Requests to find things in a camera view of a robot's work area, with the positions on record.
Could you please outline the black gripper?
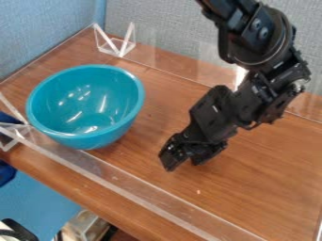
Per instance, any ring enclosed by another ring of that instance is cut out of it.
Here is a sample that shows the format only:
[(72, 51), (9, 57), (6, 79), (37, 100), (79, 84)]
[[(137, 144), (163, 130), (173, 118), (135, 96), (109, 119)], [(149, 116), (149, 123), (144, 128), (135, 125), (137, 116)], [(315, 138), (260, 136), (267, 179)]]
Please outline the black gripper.
[(225, 149), (227, 140), (235, 134), (232, 119), (192, 120), (160, 148), (159, 159), (164, 170), (173, 171), (189, 157), (193, 166), (204, 164)]

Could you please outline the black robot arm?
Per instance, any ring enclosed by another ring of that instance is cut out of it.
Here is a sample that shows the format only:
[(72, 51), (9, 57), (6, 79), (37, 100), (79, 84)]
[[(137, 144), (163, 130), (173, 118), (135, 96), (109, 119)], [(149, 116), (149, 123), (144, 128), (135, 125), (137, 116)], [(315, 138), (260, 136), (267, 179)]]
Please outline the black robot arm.
[(168, 171), (189, 161), (203, 164), (227, 147), (240, 128), (251, 130), (283, 117), (311, 80), (307, 61), (294, 47), (295, 27), (286, 14), (258, 0), (195, 0), (219, 29), (220, 59), (247, 70), (235, 90), (209, 89), (191, 107), (187, 127), (164, 143), (159, 158)]

